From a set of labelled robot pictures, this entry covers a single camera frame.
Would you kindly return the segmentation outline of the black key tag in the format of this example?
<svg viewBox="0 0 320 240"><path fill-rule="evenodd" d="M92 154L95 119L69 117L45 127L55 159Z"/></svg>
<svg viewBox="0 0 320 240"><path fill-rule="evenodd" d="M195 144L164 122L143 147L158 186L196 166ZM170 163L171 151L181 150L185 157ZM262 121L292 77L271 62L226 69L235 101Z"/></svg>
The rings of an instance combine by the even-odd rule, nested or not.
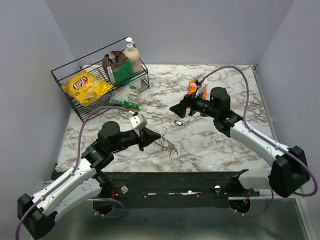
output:
<svg viewBox="0 0 320 240"><path fill-rule="evenodd" d="M178 126L182 126L183 125L183 123L181 121L179 121L179 120L175 120L174 123L176 125L178 125Z"/></svg>

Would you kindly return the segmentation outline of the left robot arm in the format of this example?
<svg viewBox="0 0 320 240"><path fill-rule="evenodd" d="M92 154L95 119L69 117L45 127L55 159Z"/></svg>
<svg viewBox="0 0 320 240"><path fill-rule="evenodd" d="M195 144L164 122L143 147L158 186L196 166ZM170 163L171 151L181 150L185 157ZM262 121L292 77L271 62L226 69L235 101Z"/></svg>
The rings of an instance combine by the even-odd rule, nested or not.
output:
<svg viewBox="0 0 320 240"><path fill-rule="evenodd" d="M161 138L159 133L146 127L146 120L134 116L130 122L132 129L127 131L121 131L115 121L104 123L97 139L83 153L78 153L75 164L65 173L39 192L19 197L16 239L24 226L33 239L39 240L81 202L110 194L110 180L102 170L114 160L114 153L131 146L143 151Z"/></svg>

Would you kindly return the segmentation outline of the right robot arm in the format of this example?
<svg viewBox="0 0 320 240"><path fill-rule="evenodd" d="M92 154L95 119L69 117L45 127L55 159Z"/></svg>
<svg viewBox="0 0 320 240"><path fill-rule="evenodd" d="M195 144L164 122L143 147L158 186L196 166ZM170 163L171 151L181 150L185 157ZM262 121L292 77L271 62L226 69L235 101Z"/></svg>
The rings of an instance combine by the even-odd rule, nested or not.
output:
<svg viewBox="0 0 320 240"><path fill-rule="evenodd" d="M267 137L246 124L243 118L230 109L231 97L223 87L214 87L208 100L196 93L186 94L170 111L184 118L200 113L213 118L215 128L255 152L271 167L270 170L243 170L230 183L230 191L241 196L248 189L270 189L287 198L307 183L311 176L303 167L307 161L304 151L298 147L288 147Z"/></svg>

